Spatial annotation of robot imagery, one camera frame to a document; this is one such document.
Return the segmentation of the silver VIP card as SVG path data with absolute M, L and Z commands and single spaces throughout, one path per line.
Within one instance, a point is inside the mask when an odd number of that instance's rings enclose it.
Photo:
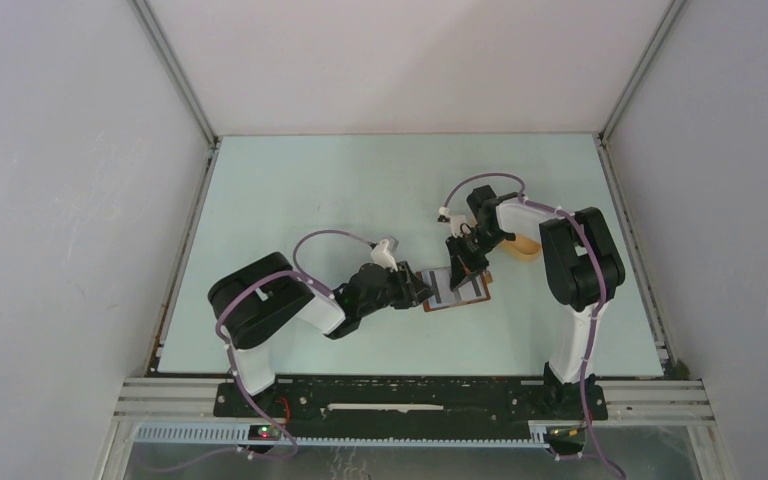
M 421 278 L 434 291 L 434 296 L 424 303 L 427 311 L 455 307 L 462 302 L 458 290 L 451 291 L 449 288 L 449 267 L 424 270 Z

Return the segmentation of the brown leather card holder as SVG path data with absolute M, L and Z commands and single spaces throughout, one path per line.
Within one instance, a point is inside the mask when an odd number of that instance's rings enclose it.
M 423 282 L 431 287 L 432 295 L 422 306 L 426 313 L 482 303 L 491 299 L 489 285 L 493 282 L 489 271 L 468 280 L 455 290 L 450 288 L 451 269 L 435 268 L 419 272 Z

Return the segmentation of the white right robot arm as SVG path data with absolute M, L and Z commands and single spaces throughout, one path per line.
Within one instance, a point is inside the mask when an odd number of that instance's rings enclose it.
M 488 185 L 467 196 L 474 223 L 449 210 L 447 198 L 438 221 L 451 235 L 445 245 L 450 258 L 451 290 L 480 276 L 487 255 L 504 242 L 529 233 L 539 235 L 548 288 L 567 311 L 547 367 L 554 383 L 541 392 L 545 411 L 566 418 L 582 403 L 576 383 L 591 374 L 591 358 L 602 311 L 625 281 L 625 268 L 602 212 L 589 207 L 570 213 L 525 196 L 498 195 Z

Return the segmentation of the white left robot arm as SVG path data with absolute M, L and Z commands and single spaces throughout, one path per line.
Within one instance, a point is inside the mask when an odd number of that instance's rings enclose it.
M 207 301 L 216 318 L 215 332 L 228 351 L 231 374 L 242 385 L 237 402 L 259 417 L 276 403 L 268 342 L 287 323 L 299 320 L 329 339 L 340 339 L 367 316 L 386 308 L 414 308 L 432 296 L 432 288 L 405 261 L 365 263 L 330 290 L 273 252 L 218 280 Z

